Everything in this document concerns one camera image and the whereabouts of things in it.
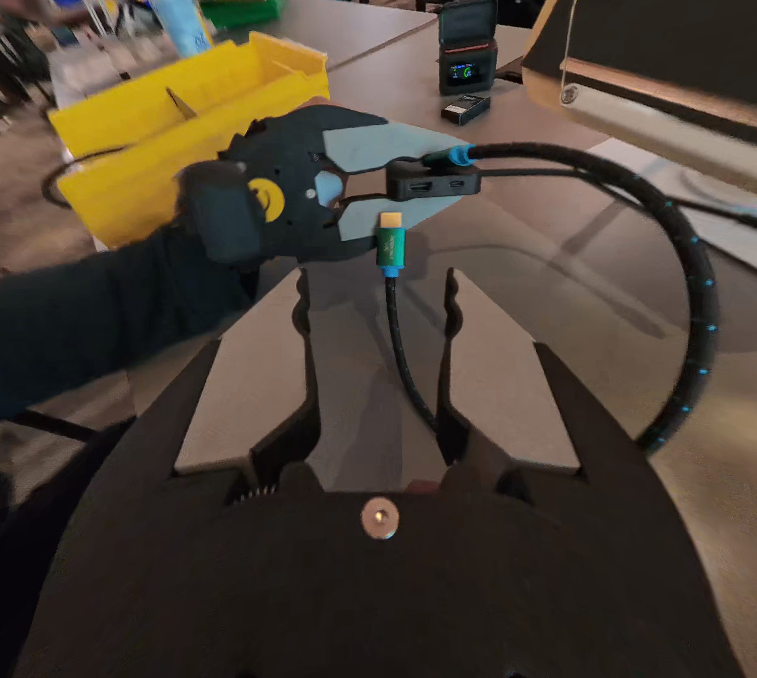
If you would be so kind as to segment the yellow plastic bin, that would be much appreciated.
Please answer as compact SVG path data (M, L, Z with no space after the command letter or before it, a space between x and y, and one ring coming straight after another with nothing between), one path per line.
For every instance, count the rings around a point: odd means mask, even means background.
M251 32L132 79L51 115L75 159L111 149L62 177L59 190L108 248L143 239L174 217L175 176L216 158L256 120L329 95L327 54ZM170 87L197 113L182 119Z

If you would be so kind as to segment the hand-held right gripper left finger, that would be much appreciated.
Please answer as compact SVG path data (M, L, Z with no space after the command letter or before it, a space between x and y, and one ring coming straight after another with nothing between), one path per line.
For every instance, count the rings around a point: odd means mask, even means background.
M280 477L321 434L308 274L296 268L222 334L175 460L182 476Z

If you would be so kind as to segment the black charging case with display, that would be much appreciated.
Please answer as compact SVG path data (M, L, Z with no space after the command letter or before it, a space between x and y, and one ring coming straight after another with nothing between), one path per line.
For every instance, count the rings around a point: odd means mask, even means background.
M438 15L441 96L489 90L497 70L497 0L456 0Z

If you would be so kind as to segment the person's left forearm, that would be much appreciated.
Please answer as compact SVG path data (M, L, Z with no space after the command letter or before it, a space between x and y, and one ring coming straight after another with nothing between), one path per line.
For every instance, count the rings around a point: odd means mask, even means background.
M166 226L115 251L2 278L7 420L219 328L254 304L259 270L213 262Z

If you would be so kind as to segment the small black battery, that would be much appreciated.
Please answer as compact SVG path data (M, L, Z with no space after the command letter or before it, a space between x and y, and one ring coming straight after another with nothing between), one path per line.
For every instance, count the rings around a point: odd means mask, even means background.
M440 118L454 126L462 127L488 112L490 105L490 96L458 96L440 110Z

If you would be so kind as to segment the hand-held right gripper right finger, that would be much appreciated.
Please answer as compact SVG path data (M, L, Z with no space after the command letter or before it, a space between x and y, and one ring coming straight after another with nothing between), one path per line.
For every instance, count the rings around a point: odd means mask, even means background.
M484 474L575 474L580 460L531 334L462 271L450 268L444 288L437 440L445 461Z

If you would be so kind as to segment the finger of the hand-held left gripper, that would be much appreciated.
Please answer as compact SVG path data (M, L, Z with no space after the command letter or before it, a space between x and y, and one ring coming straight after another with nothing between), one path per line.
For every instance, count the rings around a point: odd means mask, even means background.
M420 198L406 201L390 200L384 196L368 196L350 200L338 219L341 243L352 243L375 236L381 228L384 213L399 213L401 228L409 230L457 203L457 196Z
M387 198L386 167L392 161L421 161L427 155L467 145L448 134L396 122L324 131L323 143L327 159L346 174L364 174L383 169ZM452 165L467 167L456 162L441 162L431 168Z

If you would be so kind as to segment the grey bin divider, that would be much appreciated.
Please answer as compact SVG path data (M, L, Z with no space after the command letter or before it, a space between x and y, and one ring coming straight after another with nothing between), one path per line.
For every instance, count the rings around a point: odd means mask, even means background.
M188 103L181 99L170 87L166 86L165 90L167 96L175 105L183 120L190 121L198 117L198 113Z

